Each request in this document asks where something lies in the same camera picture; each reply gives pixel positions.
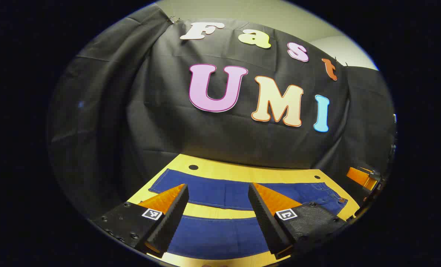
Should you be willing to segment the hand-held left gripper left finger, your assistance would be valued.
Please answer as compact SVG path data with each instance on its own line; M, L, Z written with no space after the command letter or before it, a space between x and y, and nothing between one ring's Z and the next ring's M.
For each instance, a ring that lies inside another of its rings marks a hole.
M93 223L141 253L162 257L188 200L188 186L180 184L138 204L124 202Z

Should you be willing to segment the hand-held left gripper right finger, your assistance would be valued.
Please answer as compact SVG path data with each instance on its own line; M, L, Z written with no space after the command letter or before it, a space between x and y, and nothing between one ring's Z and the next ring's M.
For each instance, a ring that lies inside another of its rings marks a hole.
M249 201L277 260L303 256L349 226L317 202L301 204L260 184L249 184Z

